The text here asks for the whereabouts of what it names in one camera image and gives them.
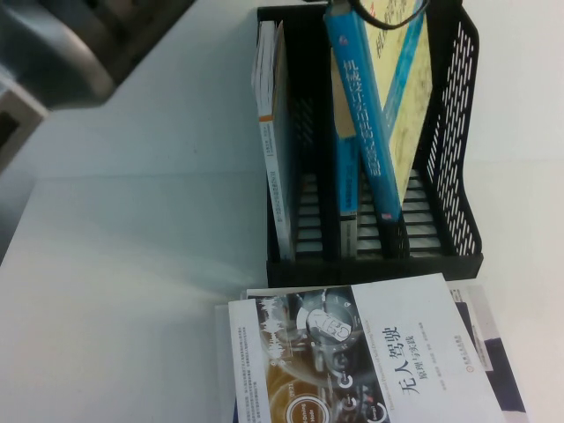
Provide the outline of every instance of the blue book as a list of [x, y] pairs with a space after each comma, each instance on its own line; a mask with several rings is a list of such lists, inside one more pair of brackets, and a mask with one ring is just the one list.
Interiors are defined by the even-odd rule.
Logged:
[[[333, 105], [346, 103], [345, 90], [332, 53], [331, 80]], [[358, 250], [360, 145], [347, 109], [333, 108], [333, 122], [341, 258], [355, 258]]]
[[[376, 12], [408, 14], [419, 2], [380, 2]], [[325, 24], [345, 89], [341, 107], [356, 130], [376, 213], [383, 222], [398, 222], [432, 91], [425, 15], [383, 31], [368, 26], [349, 3], [335, 2]]]

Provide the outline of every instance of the black cable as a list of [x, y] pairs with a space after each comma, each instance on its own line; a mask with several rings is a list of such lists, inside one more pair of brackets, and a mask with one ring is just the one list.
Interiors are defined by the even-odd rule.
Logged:
[[427, 7], [431, 3], [431, 0], [423, 0], [423, 3], [421, 4], [421, 6], [409, 18], [407, 18], [403, 22], [400, 22], [399, 24], [393, 24], [392, 25], [392, 24], [387, 24], [386, 22], [382, 22], [381, 20], [378, 20], [374, 16], [372, 16], [365, 9], [365, 7], [362, 5], [360, 0], [347, 0], [347, 1], [351, 5], [351, 7], [354, 9], [354, 11], [356, 11], [362, 19], [366, 20], [368, 22], [368, 24], [375, 26], [377, 28], [380, 28], [380, 29], [385, 29], [385, 30], [398, 29], [401, 26], [409, 24], [412, 20], [417, 18], [421, 13], [425, 12]]

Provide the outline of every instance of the book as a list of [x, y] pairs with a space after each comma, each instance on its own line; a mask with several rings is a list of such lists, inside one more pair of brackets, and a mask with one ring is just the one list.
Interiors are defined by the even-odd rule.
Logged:
[[502, 422], [440, 275], [233, 301], [238, 418]]
[[[420, 0], [363, 3], [402, 20]], [[336, 108], [352, 116], [379, 218], [397, 222], [433, 89], [427, 18], [383, 31], [337, 0], [325, 24], [347, 100]]]
[[455, 303], [463, 307], [463, 320], [505, 420], [507, 423], [528, 423], [527, 411], [484, 287], [467, 280], [448, 282], [448, 285]]
[[283, 23], [278, 26], [272, 21], [259, 24], [251, 85], [258, 109], [280, 259], [293, 260], [300, 194], [300, 170], [296, 158], [300, 154], [288, 108], [288, 69]]
[[[331, 83], [333, 105], [346, 102], [345, 89], [333, 51], [331, 51]], [[348, 110], [342, 113], [342, 110], [334, 107], [333, 121], [341, 257], [354, 258], [357, 255], [358, 241], [360, 145]]]

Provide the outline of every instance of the white desk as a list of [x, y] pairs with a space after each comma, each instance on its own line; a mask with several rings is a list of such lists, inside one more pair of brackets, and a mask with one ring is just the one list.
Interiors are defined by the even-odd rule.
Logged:
[[[479, 274], [533, 421], [564, 392], [561, 163], [468, 164]], [[216, 422], [213, 306], [265, 286], [261, 175], [43, 182], [0, 268], [0, 420]]]
[[214, 308], [266, 286], [262, 174], [43, 182], [0, 268], [0, 421], [217, 421]]

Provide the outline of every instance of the gray object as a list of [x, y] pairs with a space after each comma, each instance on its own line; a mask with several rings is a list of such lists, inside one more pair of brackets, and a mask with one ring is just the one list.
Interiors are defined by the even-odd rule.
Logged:
[[0, 2], [0, 171], [48, 110], [107, 101], [194, 1]]

